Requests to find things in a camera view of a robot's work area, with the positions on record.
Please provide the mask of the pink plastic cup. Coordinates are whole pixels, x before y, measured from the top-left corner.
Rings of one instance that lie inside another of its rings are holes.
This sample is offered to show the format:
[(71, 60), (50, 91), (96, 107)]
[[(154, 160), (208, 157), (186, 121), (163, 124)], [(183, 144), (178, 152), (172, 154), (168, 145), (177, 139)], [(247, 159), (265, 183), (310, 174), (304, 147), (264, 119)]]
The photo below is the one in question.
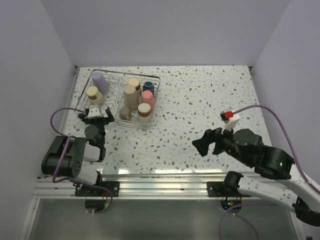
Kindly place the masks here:
[(141, 103), (146, 103), (150, 105), (151, 111), (153, 111), (155, 106), (155, 98), (150, 90), (145, 90), (141, 94)]

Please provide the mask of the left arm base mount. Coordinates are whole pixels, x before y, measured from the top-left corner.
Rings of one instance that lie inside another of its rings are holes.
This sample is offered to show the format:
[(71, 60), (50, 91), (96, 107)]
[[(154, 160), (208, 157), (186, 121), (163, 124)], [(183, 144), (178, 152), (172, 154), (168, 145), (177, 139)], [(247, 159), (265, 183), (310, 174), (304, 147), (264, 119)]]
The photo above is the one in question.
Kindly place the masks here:
[(119, 181), (102, 181), (97, 186), (84, 186), (80, 183), (73, 183), (76, 197), (118, 197), (120, 190)]

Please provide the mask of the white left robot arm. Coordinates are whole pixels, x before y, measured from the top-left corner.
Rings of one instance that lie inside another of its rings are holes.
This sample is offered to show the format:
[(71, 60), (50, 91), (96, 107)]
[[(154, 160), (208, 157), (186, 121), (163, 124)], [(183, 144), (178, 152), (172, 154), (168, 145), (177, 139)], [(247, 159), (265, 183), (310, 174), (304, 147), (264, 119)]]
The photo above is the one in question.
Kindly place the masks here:
[[(54, 116), (60, 111), (78, 112), (78, 118), (86, 125), (84, 137), (66, 135), (54, 127)], [(106, 155), (105, 126), (115, 118), (110, 107), (101, 112), (98, 105), (84, 110), (64, 107), (54, 111), (50, 117), (51, 128), (58, 134), (51, 143), (41, 163), (41, 172), (52, 176), (53, 183), (71, 181), (86, 186), (92, 196), (103, 193), (101, 173), (83, 166), (83, 162), (102, 162)]]

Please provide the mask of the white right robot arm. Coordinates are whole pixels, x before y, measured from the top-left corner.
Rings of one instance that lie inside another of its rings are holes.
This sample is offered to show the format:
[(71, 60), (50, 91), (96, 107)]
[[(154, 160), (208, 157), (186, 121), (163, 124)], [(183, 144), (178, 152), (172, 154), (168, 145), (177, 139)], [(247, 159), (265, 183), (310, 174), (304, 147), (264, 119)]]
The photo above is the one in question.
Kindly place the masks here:
[(295, 160), (284, 150), (265, 145), (262, 137), (249, 129), (227, 132), (222, 128), (207, 129), (200, 139), (192, 141), (202, 157), (208, 154), (211, 144), (214, 144), (213, 155), (226, 153), (261, 177), (285, 186), (278, 188), (242, 173), (228, 171), (219, 188), (226, 197), (257, 197), (290, 210), (308, 225), (320, 225), (320, 197), (303, 179)]

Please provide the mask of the dark blue ceramic mug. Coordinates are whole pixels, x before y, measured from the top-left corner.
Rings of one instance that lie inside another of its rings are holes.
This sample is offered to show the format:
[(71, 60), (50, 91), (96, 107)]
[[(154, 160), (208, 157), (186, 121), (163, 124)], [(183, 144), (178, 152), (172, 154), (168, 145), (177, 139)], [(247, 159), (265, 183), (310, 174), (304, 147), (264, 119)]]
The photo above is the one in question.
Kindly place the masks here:
[(154, 91), (155, 91), (155, 86), (154, 86), (154, 83), (151, 82), (151, 81), (146, 81), (144, 84), (143, 84), (143, 91), (150, 91), (152, 94), (154, 94)]

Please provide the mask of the beige plastic cup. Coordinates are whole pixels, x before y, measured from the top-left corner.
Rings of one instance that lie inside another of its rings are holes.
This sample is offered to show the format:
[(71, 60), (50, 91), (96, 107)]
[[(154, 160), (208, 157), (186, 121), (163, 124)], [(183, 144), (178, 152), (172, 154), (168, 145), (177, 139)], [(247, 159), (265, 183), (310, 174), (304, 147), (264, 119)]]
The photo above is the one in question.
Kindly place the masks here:
[(136, 89), (133, 85), (126, 85), (123, 90), (124, 106), (131, 110), (136, 110), (138, 108), (139, 97), (136, 93)]

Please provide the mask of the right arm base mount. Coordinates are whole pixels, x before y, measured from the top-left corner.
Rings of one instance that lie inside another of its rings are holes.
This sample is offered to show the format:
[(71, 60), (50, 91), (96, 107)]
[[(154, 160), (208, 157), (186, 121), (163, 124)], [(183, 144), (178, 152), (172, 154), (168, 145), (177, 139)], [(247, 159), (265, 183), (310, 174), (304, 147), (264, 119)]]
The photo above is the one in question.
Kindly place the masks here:
[(242, 195), (237, 191), (226, 191), (222, 181), (208, 181), (206, 191), (209, 198), (250, 198), (250, 195)]

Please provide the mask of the small olive handled cup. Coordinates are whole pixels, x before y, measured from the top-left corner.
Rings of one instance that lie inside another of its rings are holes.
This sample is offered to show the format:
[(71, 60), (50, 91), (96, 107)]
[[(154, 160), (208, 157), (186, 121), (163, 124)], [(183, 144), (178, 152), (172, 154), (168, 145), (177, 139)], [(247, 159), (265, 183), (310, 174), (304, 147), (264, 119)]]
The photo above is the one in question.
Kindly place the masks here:
[(118, 111), (119, 117), (121, 120), (130, 121), (133, 117), (131, 109), (126, 106), (123, 106)]

